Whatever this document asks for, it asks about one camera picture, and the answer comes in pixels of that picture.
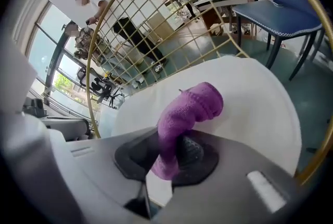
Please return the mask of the purple knitted sock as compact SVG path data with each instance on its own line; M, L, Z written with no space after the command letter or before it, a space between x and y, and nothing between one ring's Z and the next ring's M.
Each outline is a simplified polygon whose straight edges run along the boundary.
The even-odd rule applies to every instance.
M181 90L180 95L163 110L158 121L159 155L151 171L162 180L171 180L178 174L177 138L191 130L195 123L219 116L223 105L222 95L208 82Z

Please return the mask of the wooden cabinet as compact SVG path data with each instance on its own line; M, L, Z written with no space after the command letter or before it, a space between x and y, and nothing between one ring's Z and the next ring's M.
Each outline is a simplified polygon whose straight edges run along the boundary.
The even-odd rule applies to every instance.
M150 17L148 23L154 33L162 40L167 39L174 32L170 24L159 12Z

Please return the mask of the white-topped wooden table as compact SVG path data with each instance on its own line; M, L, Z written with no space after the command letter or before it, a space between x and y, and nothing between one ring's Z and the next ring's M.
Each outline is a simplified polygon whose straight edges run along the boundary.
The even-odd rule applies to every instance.
M246 4L254 0L199 0L194 6L199 10L200 16L205 24L209 35L221 35L223 33L223 24L230 25L237 23L237 17L233 14L225 16L222 8L232 10L236 5Z

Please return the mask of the gold wire round chair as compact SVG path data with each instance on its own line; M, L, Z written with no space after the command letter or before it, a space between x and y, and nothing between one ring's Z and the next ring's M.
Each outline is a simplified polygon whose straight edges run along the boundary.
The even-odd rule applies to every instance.
M96 35L98 34L100 30L100 26L104 20L104 17L109 10L110 6L115 0L111 0L109 4L106 6L104 12L102 13L102 16L100 17L100 20L97 24L97 27L95 29L95 32L92 37L92 41L90 44L89 54L88 54L88 60L86 65L86 87L90 87L90 72L91 72L91 58L92 53L94 50L94 44L96 42ZM311 4L313 9L316 11L317 15L320 18L320 22L323 25L324 30L327 32L327 35L329 37L329 42L331 44L331 49L333 50L333 24L330 22L328 15L326 14L322 4L319 0L308 0L308 2ZM310 177L315 174L315 172L318 170L318 168L321 166L322 162L324 161L325 157L328 155L328 152L330 150L333 150L333 115L330 118L329 121L329 127L327 128L325 138L320 146L320 148L317 149L315 152L313 158L308 163L308 165L304 168L303 171L301 171L296 176L296 180L299 182L300 185L304 185L307 182L309 182Z

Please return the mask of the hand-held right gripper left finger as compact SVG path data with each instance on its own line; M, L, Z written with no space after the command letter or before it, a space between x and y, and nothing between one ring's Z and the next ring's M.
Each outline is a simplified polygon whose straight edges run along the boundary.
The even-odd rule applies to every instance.
M51 224L150 224L139 214L145 184L126 178L115 155L154 132L67 142L42 123L16 123L15 182Z

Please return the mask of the black swivel office chair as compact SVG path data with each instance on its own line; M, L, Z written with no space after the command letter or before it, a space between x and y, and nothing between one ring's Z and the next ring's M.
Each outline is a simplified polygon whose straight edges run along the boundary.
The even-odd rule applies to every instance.
M86 68L81 67L76 76L79 80L81 87L86 87L89 91L91 91L94 95L98 97L96 103L100 104L102 101L109 101L109 107L112 109L117 109L114 106L114 101L117 97L124 98L123 93L120 91L114 83L106 78L102 78L101 76L94 77L92 81L89 83L89 87L86 86Z

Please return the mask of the large glass window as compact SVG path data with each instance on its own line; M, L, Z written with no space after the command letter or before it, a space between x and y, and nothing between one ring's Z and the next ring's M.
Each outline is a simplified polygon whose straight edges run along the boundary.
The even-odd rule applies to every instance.
M75 41L63 32L69 21L47 2L34 23L27 50L29 63L37 72L31 89L47 106L89 118L86 88L77 77L86 61L73 56Z

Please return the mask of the blue upholstered chair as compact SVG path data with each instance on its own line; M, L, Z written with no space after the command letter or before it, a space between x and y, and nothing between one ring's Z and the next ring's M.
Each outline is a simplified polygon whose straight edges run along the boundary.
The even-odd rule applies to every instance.
M246 19L268 33L268 39L275 37L273 49L266 63L271 69L282 41L309 36L300 60L289 80L291 81L305 62L315 41L317 32L324 33L324 27L308 0L261 0L237 5L233 8L237 22Z

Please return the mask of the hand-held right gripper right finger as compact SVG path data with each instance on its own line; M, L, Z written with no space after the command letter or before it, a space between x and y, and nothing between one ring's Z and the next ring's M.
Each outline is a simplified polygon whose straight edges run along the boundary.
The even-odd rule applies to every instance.
M190 130L174 150L173 194L156 224L290 223L306 199L287 171L243 143Z

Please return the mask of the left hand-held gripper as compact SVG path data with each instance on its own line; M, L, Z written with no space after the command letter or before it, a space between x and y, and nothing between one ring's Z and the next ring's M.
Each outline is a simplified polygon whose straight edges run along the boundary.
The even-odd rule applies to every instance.
M0 114L22 111L36 77L36 70L16 47L0 48ZM86 140L91 136L86 119L47 116L40 121L48 129L60 131L65 140Z

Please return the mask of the white round cushion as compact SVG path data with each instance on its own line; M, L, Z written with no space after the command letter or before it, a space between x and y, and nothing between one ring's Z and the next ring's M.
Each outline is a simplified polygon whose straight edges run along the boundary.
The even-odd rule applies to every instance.
M153 129L181 90L201 82L217 88L224 108L195 130L243 143L293 177L302 145L299 118L280 81L252 58L226 55L205 61L139 91L120 107L112 137Z

